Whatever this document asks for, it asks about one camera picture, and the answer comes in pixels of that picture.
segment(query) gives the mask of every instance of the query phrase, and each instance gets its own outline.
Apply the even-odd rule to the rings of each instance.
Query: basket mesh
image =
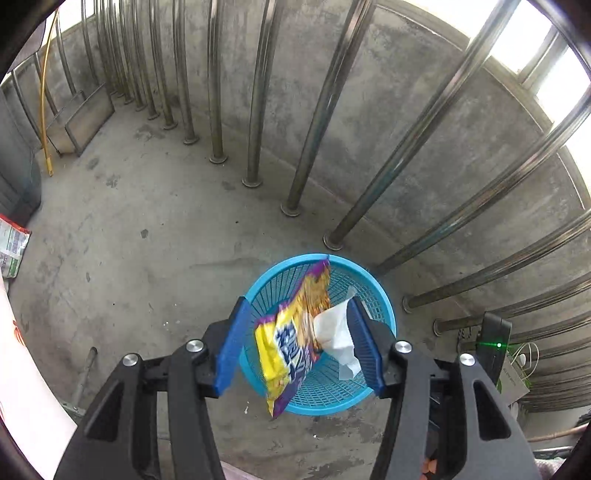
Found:
[[[251,324],[246,333],[244,350],[246,360],[252,372],[264,385],[261,366],[256,349],[253,333],[255,322],[275,310],[277,305],[288,300],[298,285],[298,281],[314,264],[294,265],[279,272],[269,280],[252,301]],[[349,287],[354,287],[356,295],[363,300],[369,315],[373,320],[385,321],[387,313],[384,311],[384,300],[372,286],[354,270],[331,262],[329,296],[331,305],[337,305],[347,298]],[[339,380],[339,364],[327,353],[323,353],[306,375],[304,383],[290,402],[290,405],[300,407],[327,407],[342,404],[367,388],[363,373],[360,372],[353,380]]]

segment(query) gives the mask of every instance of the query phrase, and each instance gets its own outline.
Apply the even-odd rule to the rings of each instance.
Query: silver bolt head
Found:
[[[469,353],[463,353],[460,355],[460,363],[462,365],[466,365],[467,367],[471,367],[476,363],[476,359]]]
[[[410,353],[413,351],[413,346],[410,343],[405,342],[404,340],[400,340],[400,341],[396,342],[394,344],[394,348],[396,349],[397,352],[400,352],[400,353]]]
[[[203,350],[204,344],[201,340],[189,340],[187,342],[187,350],[189,352],[197,353]]]
[[[123,364],[126,367],[132,367],[138,362],[138,356],[135,353],[128,353],[123,357]]]

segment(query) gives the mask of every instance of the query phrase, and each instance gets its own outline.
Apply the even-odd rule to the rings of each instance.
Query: yellow cable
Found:
[[[45,46],[45,58],[43,58],[43,69],[41,70],[41,95],[40,95],[40,102],[41,102],[41,145],[43,146],[43,153],[45,154],[45,163],[47,165],[47,173],[50,177],[53,177],[53,165],[51,164],[51,156],[47,151],[47,133],[45,129],[45,102],[43,101],[43,96],[45,95],[45,73],[47,71],[47,58],[49,57],[49,45],[51,44],[51,32],[53,32],[53,27],[56,24],[57,20],[57,11],[53,15],[53,20],[51,21],[51,26],[49,27],[49,36],[47,37],[47,45]]]

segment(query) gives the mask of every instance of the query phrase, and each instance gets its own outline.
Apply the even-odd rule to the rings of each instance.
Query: snack bag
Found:
[[[313,319],[330,308],[328,258],[310,268],[291,299],[277,314],[260,318],[255,325],[256,347],[267,385],[269,413],[277,418],[304,382],[322,350],[314,337]]]

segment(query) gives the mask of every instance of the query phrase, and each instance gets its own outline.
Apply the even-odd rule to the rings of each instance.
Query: pipe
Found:
[[[152,57],[154,59],[154,70],[156,82],[162,101],[164,112],[164,129],[171,130],[178,125],[173,117],[173,111],[168,101],[168,89],[166,87],[166,74],[164,73],[164,61],[162,58],[162,41],[160,39],[160,1],[149,0],[150,5],[150,42],[152,44]]]
[[[509,344],[515,345],[518,343],[537,342],[538,340],[560,335],[561,333],[572,332],[577,328],[581,328],[589,324],[591,324],[591,311],[582,313],[581,315],[577,315],[567,320],[563,320],[562,322],[551,323],[550,325],[544,327],[511,335],[509,338]],[[460,344],[460,350],[462,352],[471,351],[475,348],[476,342],[462,342]]]
[[[122,93],[119,79],[113,70],[113,59],[109,51],[109,41],[106,36],[105,11],[103,10],[102,0],[95,0],[96,13],[96,38],[99,43],[100,60],[103,64],[105,78],[108,81],[109,93]]]
[[[53,31],[53,27],[55,26],[57,19],[58,19],[58,11],[59,7],[56,10],[56,13],[53,15],[53,20],[51,20],[51,25],[49,27],[49,35],[47,36],[47,44],[45,45],[45,56],[43,57],[43,69],[41,71],[41,88],[39,91],[39,103],[40,103],[40,116],[41,116],[41,130],[43,132],[41,136],[41,146],[43,147],[43,154],[45,156],[45,165],[47,167],[47,174],[50,177],[53,177],[53,165],[51,163],[51,155],[49,154],[49,150],[47,148],[47,129],[45,128],[45,103],[43,102],[43,92],[46,89],[46,74],[47,74],[47,59],[49,58],[49,47],[51,46],[51,32]]]
[[[39,52],[36,51],[33,54],[33,63],[35,64],[35,70],[37,71],[37,76],[39,77],[39,82],[41,81],[41,64],[39,63]],[[51,109],[51,113],[53,113],[53,116],[56,116],[58,113],[58,109],[56,107],[56,103],[53,101],[53,96],[51,95],[51,92],[49,91],[49,87],[47,86],[47,84],[45,85],[45,98],[47,99],[47,103],[49,104],[49,108]]]
[[[299,215],[298,206],[318,154],[320,143],[329,126],[339,96],[363,41],[363,36],[371,23],[374,10],[374,0],[353,0],[351,3],[339,43],[316,103],[290,192],[285,203],[281,205],[281,211],[287,216]]]
[[[90,350],[88,351],[88,356],[86,357],[84,370],[82,370],[82,372],[80,372],[80,375],[78,375],[78,380],[76,382],[76,389],[74,390],[74,393],[72,395],[72,401],[70,402],[73,405],[75,410],[78,410],[78,408],[80,407],[80,400],[82,399],[82,393],[84,392],[84,387],[86,386],[86,381],[88,380],[88,374],[90,372],[92,364],[95,362],[95,358],[96,358],[97,353],[98,353],[98,351],[96,350],[95,347],[90,347]]]
[[[39,130],[39,126],[37,125],[37,122],[35,122],[35,118],[33,117],[33,112],[31,112],[31,109],[29,108],[29,106],[27,104],[27,100],[25,99],[25,96],[22,93],[21,85],[18,83],[16,71],[17,71],[17,67],[15,67],[12,72],[10,72],[10,77],[12,78],[12,84],[14,85],[14,91],[17,93],[18,100],[21,102],[22,109],[25,111],[25,115],[27,116],[27,120],[29,120],[31,127],[35,131],[35,135],[37,136],[39,141],[41,143],[43,143],[43,140],[41,139],[41,131]]]
[[[209,98],[209,127],[212,131],[213,156],[211,163],[224,163],[228,156],[223,152],[222,99],[220,97],[219,30],[220,3],[209,0],[207,18],[207,96]]]
[[[173,43],[174,64],[177,69],[178,102],[185,129],[185,145],[192,145],[199,136],[193,129],[193,115],[191,114],[191,100],[189,97],[189,81],[187,80],[187,57],[185,52],[184,35],[185,0],[173,0]]]
[[[86,0],[80,0],[80,14],[82,15],[82,37],[84,38],[84,48],[86,56],[88,57],[88,66],[90,67],[90,74],[97,85],[99,85],[99,78],[96,75],[95,60],[92,57],[92,49],[90,48],[90,37],[88,35],[88,23],[86,21]]]
[[[113,3],[111,3],[111,0],[103,0],[103,2],[105,2],[106,6],[106,25],[107,32],[109,34],[109,42],[111,44],[111,51],[113,52],[113,59],[115,61],[115,69],[117,71],[117,75],[119,76],[121,90],[123,91],[123,95],[125,97],[125,105],[127,105],[128,103],[133,102],[134,99],[131,96],[131,92],[129,91],[129,83],[127,81],[127,75],[125,73],[125,66],[123,65],[123,60],[121,59],[121,49],[119,47],[119,33],[117,32],[117,23],[115,21],[115,13],[113,11],[115,6],[113,5]]]
[[[591,209],[585,210],[581,215],[565,223],[561,227],[541,238],[536,243],[514,253],[510,257],[504,258],[489,267],[483,268],[478,272],[461,278],[448,285],[435,288],[434,290],[422,293],[420,295],[404,297],[402,305],[404,309],[411,313],[411,309],[443,300],[457,295],[467,290],[484,285],[488,282],[508,275],[527,265],[544,258],[546,255],[559,249],[577,238],[581,233],[585,233],[591,228]]]
[[[554,155],[570,136],[577,131],[590,113],[591,86],[587,88],[587,91],[585,91],[573,110],[553,130],[532,145],[525,155],[514,161],[497,178],[448,215],[438,225],[427,231],[422,237],[402,247],[394,255],[387,258],[374,269],[374,275],[384,275],[389,270],[399,267],[456,232],[487,208],[501,200],[538,166]]]
[[[262,15],[255,77],[252,82],[251,119],[248,125],[248,166],[246,177],[242,179],[242,184],[249,188],[256,188],[262,183],[259,178],[262,127],[265,122],[267,90],[284,4],[284,0],[267,0]]]
[[[142,98],[141,93],[141,85],[139,84],[139,73],[137,71],[137,65],[135,62],[135,58],[133,58],[133,42],[130,38],[130,31],[129,31],[129,5],[128,2],[124,0],[119,0],[119,23],[121,25],[121,40],[123,43],[123,53],[125,56],[125,63],[127,64],[127,71],[129,73],[128,78],[131,80],[131,87],[134,91],[134,98],[135,98],[135,111],[139,112],[146,108],[146,104]],[[117,30],[117,21],[115,20],[115,30]]]
[[[585,290],[591,288],[591,272],[586,273],[574,280],[571,280],[560,287],[549,290],[541,295],[531,297],[499,309],[491,310],[492,313],[497,314],[503,319],[510,319],[518,315],[524,315],[529,312],[543,309],[549,305],[553,305],[562,300],[569,299]],[[479,325],[482,321],[482,314],[471,315],[453,320],[435,320],[433,322],[433,332],[440,336],[442,332],[447,330],[459,330],[466,327],[474,327]]]
[[[138,59],[139,73],[142,83],[144,84],[144,95],[146,103],[148,104],[148,120],[154,120],[160,115],[160,113],[156,111],[154,97],[152,97],[150,78],[148,77],[148,66],[146,65],[146,55],[144,50],[144,38],[141,31],[141,5],[141,0],[139,5],[138,0],[131,0],[131,26],[134,32],[135,56]]]
[[[64,73],[66,74],[66,81],[68,82],[68,87],[70,88],[70,93],[74,96],[77,93],[76,87],[74,86],[74,80],[72,80],[72,74],[70,72],[70,67],[68,66],[68,59],[66,58],[66,51],[64,50],[64,42],[61,38],[61,26],[60,26],[60,16],[59,13],[57,15],[57,25],[56,25],[56,40],[57,40],[57,49],[60,52],[60,60],[61,66],[64,69]]]
[[[588,423],[585,423],[584,425],[579,425],[578,427],[575,427],[573,429],[564,430],[562,432],[556,432],[556,433],[552,433],[550,435],[542,435],[539,437],[531,437],[531,438],[528,438],[527,441],[530,443],[543,442],[545,440],[554,440],[554,439],[561,438],[561,437],[567,437],[569,435],[576,435],[578,433],[583,433],[588,425],[589,425]]]
[[[324,236],[324,244],[331,250],[340,250],[345,236],[357,225],[363,215],[380,198],[404,167],[429,139],[442,122],[462,87],[484,64],[496,40],[501,36],[519,0],[500,0],[478,35],[472,39],[456,69],[439,86],[414,125],[404,135],[386,163],[373,178],[353,208],[345,215],[332,233]]]

